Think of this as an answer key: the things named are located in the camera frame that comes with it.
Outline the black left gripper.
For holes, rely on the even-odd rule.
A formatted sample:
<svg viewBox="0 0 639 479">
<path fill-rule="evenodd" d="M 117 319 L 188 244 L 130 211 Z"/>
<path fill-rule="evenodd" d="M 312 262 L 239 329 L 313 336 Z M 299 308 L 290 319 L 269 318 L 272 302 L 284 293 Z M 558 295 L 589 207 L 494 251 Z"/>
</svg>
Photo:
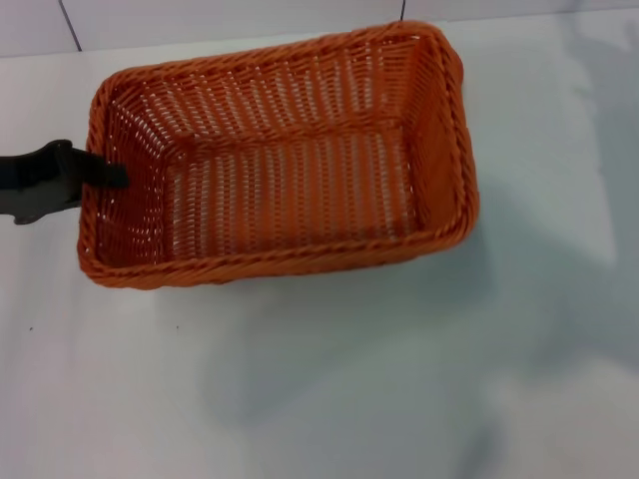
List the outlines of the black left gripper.
<svg viewBox="0 0 639 479">
<path fill-rule="evenodd" d="M 70 141 L 57 140 L 29 154 L 2 157 L 1 215 L 12 217 L 15 225 L 30 225 L 81 205 L 81 182 L 103 189 L 129 186 L 123 165 L 108 164 L 102 158 L 73 164 L 73 154 Z"/>
</svg>

